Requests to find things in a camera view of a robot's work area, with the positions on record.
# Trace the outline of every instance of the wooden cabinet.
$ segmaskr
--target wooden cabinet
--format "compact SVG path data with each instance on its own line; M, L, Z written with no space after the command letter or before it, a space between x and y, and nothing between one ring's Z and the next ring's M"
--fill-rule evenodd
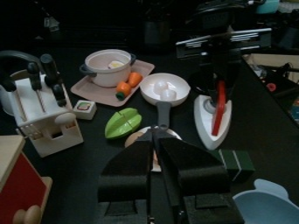
M37 224L52 186L23 154L24 138L0 136L0 223Z

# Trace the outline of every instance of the pink tray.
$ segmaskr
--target pink tray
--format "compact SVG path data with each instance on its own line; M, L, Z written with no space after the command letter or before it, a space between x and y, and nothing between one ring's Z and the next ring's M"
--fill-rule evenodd
M153 71L155 65L136 60L132 66L132 72L139 72L144 77ZM120 101L116 98L116 88L115 87L100 87L97 86L88 76L85 76L71 88L71 92L75 95L81 96L92 102L99 102L113 107L120 107L127 103L127 100L137 90L139 85L132 88L131 95Z

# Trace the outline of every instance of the black countertop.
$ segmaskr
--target black countertop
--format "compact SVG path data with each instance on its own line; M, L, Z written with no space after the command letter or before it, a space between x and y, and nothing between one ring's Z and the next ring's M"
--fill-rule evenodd
M28 52L37 57L49 53L55 58L72 105L83 99L71 92L71 87L83 78L79 66L84 63L85 57L97 50L100 49L39 47ZM196 59L179 60L173 52L135 54L139 60L155 65L153 73L176 74L188 80L199 70ZM192 104L196 97L197 93L191 91L185 102L172 108L171 129L185 142L203 148L193 123ZM245 183L231 184L232 195L253 189L255 179L267 179L286 188L291 201L299 205L299 128L245 63L240 68L232 104L231 126L220 148L247 151L256 168ZM127 140L124 137L108 141L104 129L109 117L124 108L137 109L143 116L140 128L156 123L156 108L145 102L137 90L123 107L113 108L97 103L93 119L79 120L84 143L40 158L31 141L25 141L23 151L33 167L41 176L49 176L53 181L43 224L92 223L96 216L99 174L108 160L124 149ZM15 135L15 119L3 110L0 118L0 135ZM152 195L155 223L171 224L164 184L159 173L152 176Z

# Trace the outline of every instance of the green box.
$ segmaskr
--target green box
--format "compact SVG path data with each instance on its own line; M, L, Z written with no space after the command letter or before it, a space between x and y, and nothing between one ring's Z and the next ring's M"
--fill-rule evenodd
M228 177L231 180L235 179L236 175L239 174L239 163L235 158L235 154L232 150L219 150L219 155L223 160L223 164L228 171Z
M233 182L244 182L251 174L255 172L255 166L252 164L248 152L244 150L233 150L235 158L239 165L239 174L232 179Z
M209 154L223 163L217 150L209 150Z

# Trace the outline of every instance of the carrot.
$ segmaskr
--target carrot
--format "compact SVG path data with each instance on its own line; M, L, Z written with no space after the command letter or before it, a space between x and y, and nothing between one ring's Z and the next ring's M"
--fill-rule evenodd
M123 101L131 94L131 86L124 82L120 81L116 85L116 98Z
M135 88L141 80L143 75L140 73L133 72L128 75L127 83L131 86L131 88Z

